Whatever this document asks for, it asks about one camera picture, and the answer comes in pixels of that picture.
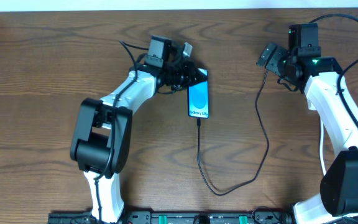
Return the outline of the blue screen smartphone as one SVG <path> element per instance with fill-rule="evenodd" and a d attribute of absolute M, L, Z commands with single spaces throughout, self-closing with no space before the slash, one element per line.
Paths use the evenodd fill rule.
<path fill-rule="evenodd" d="M 188 116 L 193 118 L 209 118 L 209 89 L 208 81 L 197 85 L 189 86 Z"/>

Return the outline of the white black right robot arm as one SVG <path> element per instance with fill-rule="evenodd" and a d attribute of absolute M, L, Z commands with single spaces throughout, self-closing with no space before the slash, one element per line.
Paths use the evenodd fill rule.
<path fill-rule="evenodd" d="M 334 223 L 358 216 L 358 107 L 334 57 L 322 57 L 316 23 L 289 26 L 288 48 L 269 43 L 257 65 L 278 75 L 278 83 L 306 96 L 318 112 L 334 149 L 334 161 L 319 193 L 294 204 L 293 223 Z"/>

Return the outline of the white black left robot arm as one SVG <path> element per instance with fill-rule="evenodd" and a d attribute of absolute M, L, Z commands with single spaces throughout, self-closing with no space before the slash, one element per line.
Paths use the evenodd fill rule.
<path fill-rule="evenodd" d="M 193 47 L 154 35 L 149 47 L 131 57 L 127 78 L 112 93 L 80 105 L 70 158 L 88 180 L 96 223 L 117 223 L 124 210 L 119 174 L 127 161 L 132 119 L 163 86 L 171 93 L 207 81 L 205 69 L 191 59 Z"/>

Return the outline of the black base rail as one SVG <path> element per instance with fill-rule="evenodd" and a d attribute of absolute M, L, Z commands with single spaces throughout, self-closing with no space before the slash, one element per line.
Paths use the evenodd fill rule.
<path fill-rule="evenodd" d="M 48 224 L 99 223 L 90 212 L 49 213 Z M 256 211 L 251 213 L 154 213 L 127 212 L 117 223 L 122 224 L 279 224 L 295 223 L 287 213 Z M 358 223 L 358 218 L 339 218 L 328 223 Z"/>

